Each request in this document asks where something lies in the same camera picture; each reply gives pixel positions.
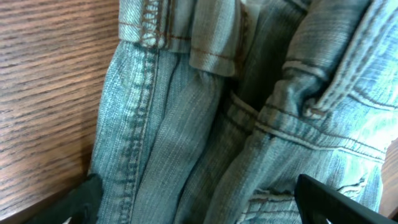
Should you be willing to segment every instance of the orange stitching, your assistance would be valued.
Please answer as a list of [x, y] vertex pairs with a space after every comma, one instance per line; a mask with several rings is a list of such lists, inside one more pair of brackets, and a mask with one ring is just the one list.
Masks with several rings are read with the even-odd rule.
[[[156, 13], [153, 13], [153, 12], [155, 12], [155, 11], [147, 9], [148, 6], [152, 6], [152, 7], [154, 7], [154, 8], [157, 9], [156, 2], [157, 2], [157, 0], [155, 0], [155, 1], [149, 1], [149, 0], [148, 0], [148, 1], [145, 1], [145, 0], [144, 0], [144, 9], [143, 9], [143, 11], [142, 11], [142, 16], [141, 16], [142, 25], [143, 25], [143, 26], [142, 26], [142, 31], [143, 31], [143, 33], [141, 34], [140, 43], [142, 43], [142, 44], [144, 44], [143, 41], [145, 41], [145, 40], [143, 39], [144, 35], [145, 35], [145, 34], [148, 34], [148, 32], [153, 32], [152, 30], [147, 30], [147, 27], [144, 26], [144, 25], [150, 24], [150, 25], [155, 26], [155, 29], [157, 28], [157, 24], [155, 23], [155, 22], [156, 22], [155, 16], [156, 16], [157, 14], [156, 14]], [[156, 35], [154, 38], [155, 38], [155, 42], [156, 42], [156, 44], [157, 44], [157, 38], [158, 38], [158, 36]]]
[[[169, 0], [169, 8], [168, 8], [168, 12], [170, 13], [170, 23], [169, 23], [169, 28], [168, 31], [170, 33], [173, 32], [173, 26], [174, 26], [174, 9], [175, 9], [175, 1], [174, 0]], [[167, 40], [170, 45], [172, 45], [173, 43], [170, 41], [170, 38]]]
[[[158, 31], [158, 34], [160, 33], [160, 18], [162, 17], [162, 12], [163, 12], [163, 1], [158, 2], [157, 6], [157, 20], [156, 20], [156, 28], [155, 30]], [[159, 40], [160, 40], [161, 35], [156, 35], [156, 46], [159, 46]]]
[[228, 56], [225, 56], [225, 55], [213, 54], [213, 53], [210, 53], [210, 52], [205, 52], [204, 50], [198, 49], [196, 47], [191, 47], [191, 49], [195, 50], [197, 52], [201, 52], [201, 53], [204, 53], [204, 54], [210, 54], [210, 55], [217, 56], [217, 57], [220, 57], [220, 58], [223, 58], [223, 59], [233, 60], [233, 58], [231, 58], [231, 57], [228, 57]]
[[[127, 25], [127, 26], [133, 26], [133, 27], [137, 27], [137, 28], [143, 28], [142, 26], [135, 25], [135, 24], [130, 24], [130, 23], [127, 23], [127, 22], [119, 22], [119, 23], [120, 23], [120, 24]], [[164, 32], [160, 32], [160, 31], [158, 31], [158, 30], [147, 30], [147, 31], [156, 32], [156, 33], [158, 33], [158, 34], [160, 34], [160, 35], [165, 35], [166, 37], [170, 37], [170, 38], [174, 38], [174, 39], [179, 39], [179, 40], [190, 40], [190, 39], [191, 39], [191, 37], [177, 37], [177, 36], [174, 36], [174, 35], [166, 34], [166, 33], [164, 33]]]

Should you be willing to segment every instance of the blue jeans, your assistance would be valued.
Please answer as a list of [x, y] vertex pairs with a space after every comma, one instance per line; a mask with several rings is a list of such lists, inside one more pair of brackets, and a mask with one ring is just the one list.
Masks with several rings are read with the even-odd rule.
[[300, 223], [299, 174], [378, 210], [398, 1], [122, 0], [98, 223]]

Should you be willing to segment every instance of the light blue denim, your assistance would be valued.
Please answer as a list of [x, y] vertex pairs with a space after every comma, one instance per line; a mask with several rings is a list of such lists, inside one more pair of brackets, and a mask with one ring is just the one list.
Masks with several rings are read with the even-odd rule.
[[377, 211], [398, 1], [121, 0], [98, 223], [301, 223], [299, 174]]

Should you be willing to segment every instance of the wood grain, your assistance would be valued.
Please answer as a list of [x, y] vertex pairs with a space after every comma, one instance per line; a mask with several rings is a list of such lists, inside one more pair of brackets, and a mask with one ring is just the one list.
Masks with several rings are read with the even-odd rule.
[[0, 1], [0, 220], [86, 175], [118, 0]]
[[388, 148], [382, 168], [383, 195], [379, 213], [391, 217], [398, 208], [398, 139]]

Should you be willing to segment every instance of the jeans pocket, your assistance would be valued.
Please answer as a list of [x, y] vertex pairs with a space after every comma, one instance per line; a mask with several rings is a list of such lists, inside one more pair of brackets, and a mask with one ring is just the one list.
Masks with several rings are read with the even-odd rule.
[[366, 9], [330, 85], [306, 102], [304, 116], [321, 118], [345, 98], [381, 110], [398, 110], [398, 3], [374, 1]]
[[[348, 185], [331, 183], [329, 186], [344, 196], [357, 200], [367, 184], [362, 177]], [[301, 223], [293, 192], [256, 189], [240, 214], [237, 224], [245, 223]]]

